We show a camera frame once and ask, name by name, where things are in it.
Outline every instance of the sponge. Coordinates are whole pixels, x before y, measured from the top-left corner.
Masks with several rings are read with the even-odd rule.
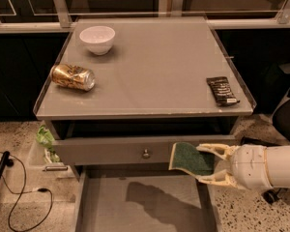
[[[215,155],[198,151],[192,144],[178,142],[173,145],[169,170],[182,170],[194,178],[214,173]]]

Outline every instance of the cable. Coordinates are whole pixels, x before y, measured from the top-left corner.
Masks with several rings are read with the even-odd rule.
[[[13,156],[13,155],[10,155],[10,156],[11,156],[12,158],[14,158],[14,159],[16,159],[16,160],[18,160],[18,161],[20,162],[20,164],[21,164],[21,166],[22,166],[22,168],[23,168],[24,176],[23,176],[23,186],[22,186],[20,192],[13,192],[13,191],[9,188],[9,186],[7,185],[5,178],[4,178],[3,176],[1,176],[1,177],[3,178],[3,181],[4,181],[5,186],[6,186],[7,189],[9,190],[9,192],[10,192],[11,194],[17,194],[17,195],[19,195],[19,197],[17,198],[16,202],[14,203],[12,209],[10,210],[9,217],[8,217],[8,225],[9,225],[9,228],[10,228],[12,231],[14,231],[14,232],[27,232],[27,231],[30,231],[30,230],[32,230],[32,229],[34,229],[34,228],[40,226],[40,225],[41,225],[41,224],[42,224],[42,223],[47,219],[48,215],[49,215],[50,212],[51,212],[52,206],[53,206],[53,194],[52,194],[51,190],[48,189],[48,188],[39,188],[39,189],[37,189],[37,191],[39,191],[39,192],[49,192],[49,194],[50,194],[50,206],[49,206],[49,209],[48,209],[47,214],[45,215],[45,217],[44,217],[40,222],[38,222],[36,225],[34,225],[34,226],[30,227],[30,228],[27,228],[27,229],[25,229],[25,230],[16,230],[15,228],[13,228],[12,225],[11,225],[11,216],[12,216],[12,213],[13,213],[13,211],[14,211],[16,205],[18,204],[19,199],[21,198],[22,194],[31,193],[31,192],[34,192],[34,191],[24,191],[24,190],[25,190],[25,187],[26,187],[26,182],[27,182],[27,173],[26,173],[26,168],[25,168],[23,162],[22,162],[20,159],[18,159],[17,157],[15,157],[15,156]]]

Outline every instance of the crushed can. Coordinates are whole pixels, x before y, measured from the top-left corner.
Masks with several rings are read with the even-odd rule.
[[[94,72],[79,66],[59,64],[50,70],[51,80],[62,87],[91,90],[95,85]]]

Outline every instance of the white bowl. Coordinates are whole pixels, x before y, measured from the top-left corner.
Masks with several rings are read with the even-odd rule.
[[[94,26],[84,29],[79,38],[88,50],[97,55],[104,55],[113,46],[115,31],[106,26]]]

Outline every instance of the drawer front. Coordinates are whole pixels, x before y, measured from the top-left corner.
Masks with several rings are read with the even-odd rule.
[[[68,165],[169,162],[173,144],[180,141],[227,143],[233,136],[155,136],[70,138],[53,142],[61,161]]]

